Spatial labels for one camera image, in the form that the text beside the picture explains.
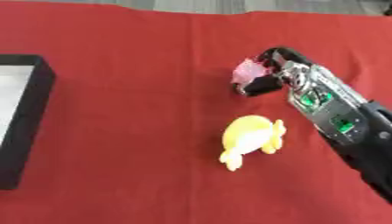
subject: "black tray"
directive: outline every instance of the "black tray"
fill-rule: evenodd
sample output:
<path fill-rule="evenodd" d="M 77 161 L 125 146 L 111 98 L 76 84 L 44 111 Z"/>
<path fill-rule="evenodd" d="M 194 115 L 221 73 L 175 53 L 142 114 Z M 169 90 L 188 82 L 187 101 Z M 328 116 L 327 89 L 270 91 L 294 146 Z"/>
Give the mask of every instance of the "black tray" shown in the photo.
<path fill-rule="evenodd" d="M 54 77 L 37 55 L 0 55 L 0 189 L 18 187 Z"/>

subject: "gray floor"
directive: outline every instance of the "gray floor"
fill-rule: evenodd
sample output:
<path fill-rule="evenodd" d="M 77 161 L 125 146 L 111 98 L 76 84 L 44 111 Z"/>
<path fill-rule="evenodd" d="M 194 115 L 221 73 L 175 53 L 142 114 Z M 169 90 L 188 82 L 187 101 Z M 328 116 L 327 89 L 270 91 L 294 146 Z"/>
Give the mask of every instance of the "gray floor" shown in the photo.
<path fill-rule="evenodd" d="M 155 11 L 232 14 L 246 11 L 302 11 L 317 13 L 381 15 L 389 0 L 48 0 L 119 4 Z"/>

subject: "yellow toy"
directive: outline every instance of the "yellow toy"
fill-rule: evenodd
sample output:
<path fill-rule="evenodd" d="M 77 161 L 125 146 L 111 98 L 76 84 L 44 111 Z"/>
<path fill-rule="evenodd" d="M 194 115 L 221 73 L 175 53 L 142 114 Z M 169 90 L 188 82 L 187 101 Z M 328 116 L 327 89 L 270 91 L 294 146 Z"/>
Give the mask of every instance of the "yellow toy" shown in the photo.
<path fill-rule="evenodd" d="M 223 134 L 223 147 L 220 162 L 230 171 L 242 166 L 242 155 L 260 149 L 264 153 L 274 154 L 283 145 L 282 136 L 286 133 L 284 122 L 272 123 L 259 115 L 247 115 L 233 121 Z"/>

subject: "red tablecloth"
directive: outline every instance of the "red tablecloth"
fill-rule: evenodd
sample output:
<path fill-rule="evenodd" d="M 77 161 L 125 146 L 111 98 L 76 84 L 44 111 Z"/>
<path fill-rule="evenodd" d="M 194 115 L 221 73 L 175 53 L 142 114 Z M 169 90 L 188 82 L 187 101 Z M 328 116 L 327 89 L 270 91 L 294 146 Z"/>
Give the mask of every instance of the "red tablecloth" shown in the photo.
<path fill-rule="evenodd" d="M 0 53 L 41 54 L 58 76 L 20 189 L 0 192 L 0 223 L 391 223 L 391 206 L 284 91 L 243 99 L 228 84 L 245 57 L 285 45 L 392 108 L 391 27 L 388 17 L 0 3 Z M 249 114 L 285 120 L 285 146 L 227 171 L 222 131 Z"/>

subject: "black frame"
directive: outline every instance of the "black frame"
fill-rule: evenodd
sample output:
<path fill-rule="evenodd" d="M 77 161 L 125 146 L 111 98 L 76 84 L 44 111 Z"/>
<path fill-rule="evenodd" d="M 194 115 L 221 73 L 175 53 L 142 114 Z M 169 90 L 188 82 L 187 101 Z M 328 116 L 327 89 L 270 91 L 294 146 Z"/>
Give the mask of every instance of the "black frame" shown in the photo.
<path fill-rule="evenodd" d="M 0 55 L 0 66 L 33 66 L 17 109 L 0 143 L 0 189 L 18 187 L 55 75 L 38 55 Z"/>

